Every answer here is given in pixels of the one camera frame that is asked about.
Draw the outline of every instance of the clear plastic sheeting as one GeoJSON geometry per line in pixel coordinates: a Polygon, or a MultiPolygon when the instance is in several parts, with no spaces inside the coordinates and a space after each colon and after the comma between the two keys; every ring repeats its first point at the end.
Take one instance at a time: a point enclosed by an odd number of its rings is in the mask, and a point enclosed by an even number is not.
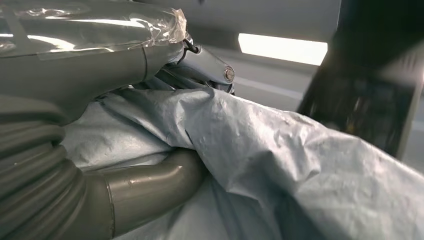
{"type": "Polygon", "coordinates": [[[20,38],[17,50],[0,57],[38,54],[41,59],[67,58],[132,48],[164,46],[186,37],[187,21],[181,9],[130,1],[25,1],[0,6],[14,29],[0,41],[20,38]]]}

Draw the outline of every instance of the light blue tarp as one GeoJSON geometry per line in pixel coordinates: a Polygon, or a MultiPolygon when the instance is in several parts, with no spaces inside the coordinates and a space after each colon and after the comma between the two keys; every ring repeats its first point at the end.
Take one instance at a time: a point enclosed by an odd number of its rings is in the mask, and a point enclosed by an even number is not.
{"type": "Polygon", "coordinates": [[[83,170],[195,149],[211,173],[184,206],[119,240],[420,240],[424,178],[354,136],[210,88],[127,89],[64,145],[83,170]]]}

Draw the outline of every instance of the fluorescent light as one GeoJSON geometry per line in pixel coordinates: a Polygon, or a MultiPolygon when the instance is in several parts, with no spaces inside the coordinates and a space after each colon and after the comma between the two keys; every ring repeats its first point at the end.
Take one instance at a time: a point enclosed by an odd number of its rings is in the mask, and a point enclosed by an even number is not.
{"type": "Polygon", "coordinates": [[[318,41],[240,33],[238,42],[245,54],[317,66],[327,53],[327,43],[318,41]]]}

